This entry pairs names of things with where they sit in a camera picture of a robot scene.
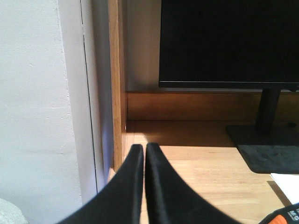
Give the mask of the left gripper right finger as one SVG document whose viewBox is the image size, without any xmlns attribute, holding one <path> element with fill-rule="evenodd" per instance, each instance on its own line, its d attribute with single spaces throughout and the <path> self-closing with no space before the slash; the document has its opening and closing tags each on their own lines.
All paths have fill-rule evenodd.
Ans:
<svg viewBox="0 0 299 224">
<path fill-rule="evenodd" d="M 160 146 L 146 146 L 145 195 L 151 224 L 236 224 L 198 195 L 174 170 Z"/>
</svg>

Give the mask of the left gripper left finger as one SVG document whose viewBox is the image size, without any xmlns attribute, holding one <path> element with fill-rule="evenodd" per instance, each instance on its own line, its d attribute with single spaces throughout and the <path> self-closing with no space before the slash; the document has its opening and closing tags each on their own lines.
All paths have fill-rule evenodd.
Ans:
<svg viewBox="0 0 299 224">
<path fill-rule="evenodd" d="M 138 224 L 143 191 L 143 147 L 133 144 L 109 183 L 61 224 Z"/>
</svg>

